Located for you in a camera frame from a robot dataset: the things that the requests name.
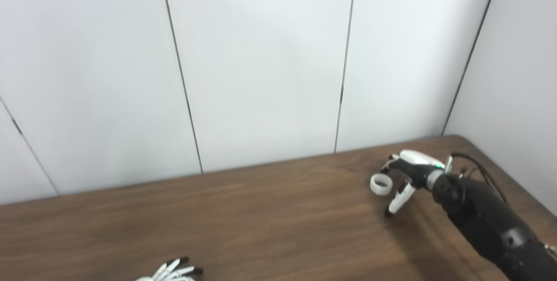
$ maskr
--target white ring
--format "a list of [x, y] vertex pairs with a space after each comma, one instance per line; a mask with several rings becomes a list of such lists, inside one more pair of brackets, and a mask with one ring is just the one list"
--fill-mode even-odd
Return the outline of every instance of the white ring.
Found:
[[369, 182], [369, 188], [380, 196], [388, 195], [392, 187], [393, 181], [386, 174], [374, 174]]

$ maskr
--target black fingertip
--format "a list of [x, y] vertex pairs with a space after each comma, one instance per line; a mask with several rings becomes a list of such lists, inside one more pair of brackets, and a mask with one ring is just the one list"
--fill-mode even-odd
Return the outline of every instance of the black fingertip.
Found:
[[394, 216], [394, 214], [389, 211], [389, 207], [387, 206], [387, 208], [385, 208], [385, 217], [390, 218], [392, 216]]
[[189, 257], [187, 257], [187, 256], [181, 257], [181, 258], [180, 258], [180, 263], [179, 263], [178, 265], [185, 264], [185, 263], [187, 263], [188, 261], [189, 261]]
[[203, 268], [193, 267], [193, 270], [189, 274], [195, 274], [195, 275], [203, 274]]

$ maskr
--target white robotic hand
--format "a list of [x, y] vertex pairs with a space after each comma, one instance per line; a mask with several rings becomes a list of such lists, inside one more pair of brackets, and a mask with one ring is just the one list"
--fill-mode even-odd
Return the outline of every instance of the white robotic hand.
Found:
[[191, 276], [202, 274], [203, 269], [195, 266], [177, 269], [187, 261], [188, 258], [183, 257], [163, 263], [152, 277], [141, 277], [136, 281], [195, 281]]

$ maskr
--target robotic finger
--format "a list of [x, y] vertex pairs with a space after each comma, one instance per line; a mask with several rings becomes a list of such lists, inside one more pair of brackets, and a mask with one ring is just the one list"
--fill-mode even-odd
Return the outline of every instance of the robotic finger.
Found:
[[392, 154], [381, 168], [381, 173], [388, 174], [392, 169], [396, 169], [409, 178], [396, 191], [395, 197], [385, 209], [385, 216], [396, 214], [417, 189], [429, 188], [430, 176], [439, 175], [445, 168], [445, 164], [439, 160], [417, 151], [402, 150], [400, 154]]

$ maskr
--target robotic hand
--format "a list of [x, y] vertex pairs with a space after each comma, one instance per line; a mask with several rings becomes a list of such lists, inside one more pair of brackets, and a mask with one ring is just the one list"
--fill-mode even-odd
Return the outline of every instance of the robotic hand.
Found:
[[191, 276], [202, 274], [203, 269], [195, 266], [177, 269], [187, 261], [188, 258], [183, 257], [163, 263], [152, 277], [141, 277], [136, 281], [195, 281]]
[[[474, 162], [486, 182], [452, 174], [453, 157]], [[452, 154], [443, 164], [426, 154], [403, 150], [399, 155], [390, 156], [381, 172], [387, 174], [392, 169], [400, 170], [409, 179], [385, 209], [386, 216], [393, 216], [416, 189], [425, 188], [432, 192], [433, 200], [443, 207], [468, 243], [497, 265], [510, 281], [557, 280], [557, 262], [549, 254], [551, 251], [555, 255], [555, 248], [541, 243], [513, 212], [495, 180], [479, 162], [465, 154]], [[502, 199], [497, 197], [488, 180]]]

